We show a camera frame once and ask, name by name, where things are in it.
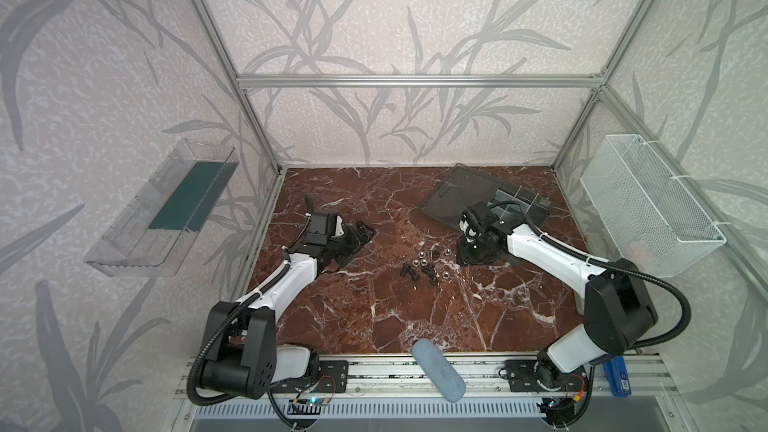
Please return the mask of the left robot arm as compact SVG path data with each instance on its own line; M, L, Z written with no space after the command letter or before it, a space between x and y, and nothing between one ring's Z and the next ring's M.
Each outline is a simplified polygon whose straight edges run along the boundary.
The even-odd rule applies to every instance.
M278 344L277 322L297 296L331 264L347 266L375 236L362 221L346 223L335 212L312 212L283 260L257 287L209 312L186 383L188 399L212 406L238 397L259 399L272 389L320 380L318 353Z

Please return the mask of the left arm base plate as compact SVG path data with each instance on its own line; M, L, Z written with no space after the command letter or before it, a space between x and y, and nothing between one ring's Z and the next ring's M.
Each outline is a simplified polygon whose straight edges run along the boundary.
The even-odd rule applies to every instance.
M273 393L288 394L310 390L321 394L344 393L349 379L350 363L346 360L321 359L310 366L308 375L288 378L271 387Z

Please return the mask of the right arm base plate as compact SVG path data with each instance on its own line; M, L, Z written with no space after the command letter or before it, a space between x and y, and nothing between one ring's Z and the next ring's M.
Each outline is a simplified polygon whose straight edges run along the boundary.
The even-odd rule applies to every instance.
M499 375L512 392L559 393L580 392L585 388L588 373L583 367L570 373L555 366L542 365L536 359L506 360Z

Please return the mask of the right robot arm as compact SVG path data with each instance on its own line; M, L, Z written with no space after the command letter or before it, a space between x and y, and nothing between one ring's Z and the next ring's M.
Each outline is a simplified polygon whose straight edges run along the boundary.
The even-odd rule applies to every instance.
M463 265L493 264L504 256L529 262L582 298L582 323L538 354L540 372L553 377L571 373L630 349L669 342L686 331L692 307L677 287L637 270L630 261L609 261L574 248L541 230L522 210L507 217L495 213L512 204L479 202L464 209L457 258ZM650 285L672 295L681 313L670 330L647 338L658 323Z

